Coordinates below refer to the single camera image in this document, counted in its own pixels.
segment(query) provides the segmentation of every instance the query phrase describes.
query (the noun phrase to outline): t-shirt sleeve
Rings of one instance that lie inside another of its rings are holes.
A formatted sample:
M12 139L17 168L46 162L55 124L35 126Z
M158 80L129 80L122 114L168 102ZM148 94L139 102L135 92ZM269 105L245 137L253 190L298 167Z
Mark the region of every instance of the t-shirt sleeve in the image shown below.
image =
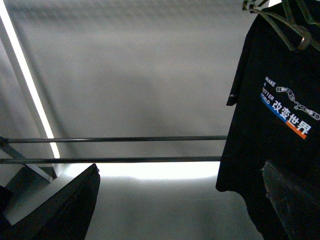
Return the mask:
M247 35L245 37L245 41L244 41L244 45L242 48L242 53L240 56L238 67L237 67L237 70L235 73L233 85L232 85L232 88L230 91L228 101L226 103L227 106L233 106L238 101L238 95L240 92L242 79L245 74L246 65L247 65L248 57L249 57L249 52L250 52L253 38L255 35L255 29L257 26L257 19L258 18L259 18L259 16L254 20L253 24L251 25L251 28L249 29L249 32L247 33Z

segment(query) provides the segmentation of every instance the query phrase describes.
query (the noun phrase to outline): printed graphic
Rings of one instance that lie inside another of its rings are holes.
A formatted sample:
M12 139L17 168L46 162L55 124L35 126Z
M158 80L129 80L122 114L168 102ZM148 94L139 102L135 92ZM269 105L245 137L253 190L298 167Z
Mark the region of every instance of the printed graphic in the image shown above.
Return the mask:
M265 78L264 87L262 87L262 93L260 97L262 102L279 118L283 121L290 129L292 129L296 134L298 134L301 138L306 139L308 132L312 128L308 123L299 119L288 107L283 106L281 102L276 100L275 96L273 96L265 87L267 87L267 83L273 88L276 86L276 83L271 80L269 77ZM289 99L296 104L294 106L295 110L300 110L308 113L311 117L316 120L319 120L320 115L305 106L301 105L296 101L294 93L287 87L277 86L275 88L277 93L288 94Z
M294 109L300 110L300 111L303 111L303 112L309 114L310 117L314 118L317 121L320 120L320 114L315 111L312 111L311 109L309 109L309 108L301 105L299 102L297 102L296 98L295 98L295 94L289 88L283 87L283 86L277 86L275 90L277 93L284 93L284 92L288 93L289 99L296 104L294 106Z

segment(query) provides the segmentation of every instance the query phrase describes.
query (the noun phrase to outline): blue stripe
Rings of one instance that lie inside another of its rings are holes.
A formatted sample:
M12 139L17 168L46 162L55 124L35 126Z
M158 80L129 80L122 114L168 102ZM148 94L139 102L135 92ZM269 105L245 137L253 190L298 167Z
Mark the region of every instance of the blue stripe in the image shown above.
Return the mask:
M262 97L262 93L260 94L260 98L262 99L262 101L264 102L264 104L265 104L278 118L280 118L280 119L282 120L282 122L284 122L285 124L287 123L287 120L284 119L282 116L280 116L280 114L279 114L276 110L274 110L274 108L264 100L264 98Z

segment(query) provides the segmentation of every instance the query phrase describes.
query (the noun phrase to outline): bicycle chain graphic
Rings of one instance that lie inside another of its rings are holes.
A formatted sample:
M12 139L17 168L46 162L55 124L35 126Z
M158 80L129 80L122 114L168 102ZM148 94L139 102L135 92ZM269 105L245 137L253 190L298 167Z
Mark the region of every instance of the bicycle chain graphic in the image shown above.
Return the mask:
M295 94L293 91L291 91L289 88L284 87L284 86L277 86L275 88L275 91L277 93L284 93L286 92L288 94L289 99L294 102L296 105L294 106L295 110L300 110L305 113L307 113L310 117L314 118L315 120L319 121L320 120L320 114L307 108L306 106L300 104L299 102L296 101Z

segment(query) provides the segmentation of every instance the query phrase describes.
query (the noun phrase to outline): hanging clothes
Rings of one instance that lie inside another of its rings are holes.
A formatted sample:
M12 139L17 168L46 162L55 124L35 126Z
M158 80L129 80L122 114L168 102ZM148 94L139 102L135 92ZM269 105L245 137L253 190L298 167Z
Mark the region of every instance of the hanging clothes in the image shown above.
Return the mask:
M305 0L320 22L320 2ZM308 24L296 1L294 19L316 41L320 27ZM265 8L286 18L282 4ZM302 38L274 20L294 46ZM290 51L260 15L245 39L227 102L236 104L221 157L216 189L244 198L249 216L264 239L288 239L269 199L262 176L267 160L313 183L320 156L320 51L309 45Z

